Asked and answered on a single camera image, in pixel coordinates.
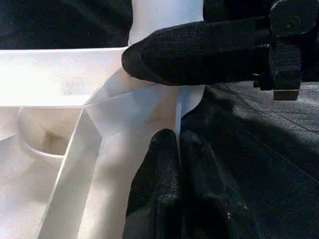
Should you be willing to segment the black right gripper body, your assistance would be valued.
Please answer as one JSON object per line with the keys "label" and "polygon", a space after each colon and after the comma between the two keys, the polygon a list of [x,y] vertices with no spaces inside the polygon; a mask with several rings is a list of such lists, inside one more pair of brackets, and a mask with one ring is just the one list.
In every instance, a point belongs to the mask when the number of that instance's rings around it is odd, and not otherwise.
{"label": "black right gripper body", "polygon": [[275,101],[296,101],[301,82],[319,80],[319,2],[275,0],[268,19],[270,78],[259,85]]}

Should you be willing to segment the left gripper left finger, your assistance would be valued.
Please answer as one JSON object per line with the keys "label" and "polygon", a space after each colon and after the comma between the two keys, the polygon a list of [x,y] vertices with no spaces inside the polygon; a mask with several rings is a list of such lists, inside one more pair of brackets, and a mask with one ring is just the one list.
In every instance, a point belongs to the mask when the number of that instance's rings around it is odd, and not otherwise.
{"label": "left gripper left finger", "polygon": [[179,239],[183,192],[176,135],[154,134],[131,183],[124,239]]}

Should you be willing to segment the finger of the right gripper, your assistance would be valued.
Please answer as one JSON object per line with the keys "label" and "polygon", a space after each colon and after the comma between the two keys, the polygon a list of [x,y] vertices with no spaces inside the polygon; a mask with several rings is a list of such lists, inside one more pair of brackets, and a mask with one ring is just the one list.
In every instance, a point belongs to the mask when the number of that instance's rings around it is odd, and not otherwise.
{"label": "finger of the right gripper", "polygon": [[163,28],[131,45],[132,77],[170,86],[249,81],[269,70],[269,32],[255,21],[197,21]]}

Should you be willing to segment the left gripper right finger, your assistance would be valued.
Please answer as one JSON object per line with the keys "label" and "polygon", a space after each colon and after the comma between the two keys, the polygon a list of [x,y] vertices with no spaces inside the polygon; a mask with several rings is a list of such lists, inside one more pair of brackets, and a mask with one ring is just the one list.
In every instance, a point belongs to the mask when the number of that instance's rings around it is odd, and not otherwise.
{"label": "left gripper right finger", "polygon": [[255,218],[232,176],[207,140],[191,131],[180,135],[188,192],[188,236],[192,239],[255,239]]}

